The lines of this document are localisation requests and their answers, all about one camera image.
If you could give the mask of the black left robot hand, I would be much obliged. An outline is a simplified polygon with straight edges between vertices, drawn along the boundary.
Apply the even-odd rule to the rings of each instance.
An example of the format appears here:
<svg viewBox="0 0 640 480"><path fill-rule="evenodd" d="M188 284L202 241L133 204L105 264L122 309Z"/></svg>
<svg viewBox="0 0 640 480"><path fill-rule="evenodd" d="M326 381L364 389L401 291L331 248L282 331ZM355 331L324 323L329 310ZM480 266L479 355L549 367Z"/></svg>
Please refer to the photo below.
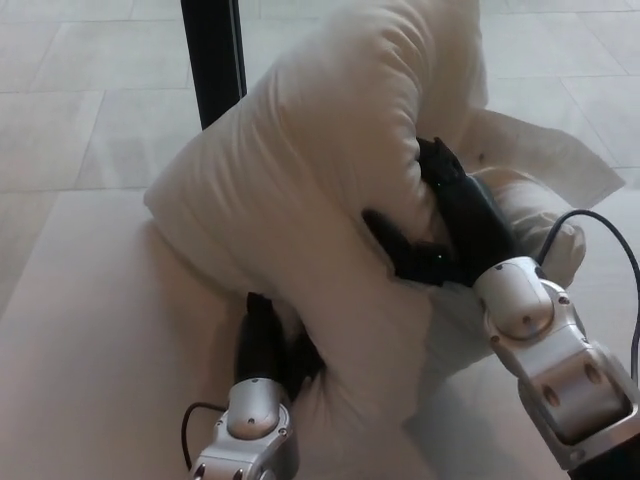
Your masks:
<svg viewBox="0 0 640 480"><path fill-rule="evenodd" d="M307 380L325 368L305 329L288 342L270 299L249 293L234 365L234 382L264 378L275 381L293 402Z"/></svg>

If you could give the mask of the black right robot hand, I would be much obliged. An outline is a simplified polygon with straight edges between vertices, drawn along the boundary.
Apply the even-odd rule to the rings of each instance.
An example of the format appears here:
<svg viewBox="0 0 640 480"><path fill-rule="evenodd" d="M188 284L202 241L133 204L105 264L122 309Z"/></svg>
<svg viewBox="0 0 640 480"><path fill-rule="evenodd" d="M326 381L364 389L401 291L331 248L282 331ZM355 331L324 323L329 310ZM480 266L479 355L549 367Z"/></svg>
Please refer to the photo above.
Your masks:
<svg viewBox="0 0 640 480"><path fill-rule="evenodd" d="M467 174L441 139L419 139L418 144L421 179L435 196L453 250L412 243L382 213L365 209L362 218L390 258L395 276L424 285L471 287L486 270L522 256L523 247L489 187Z"/></svg>

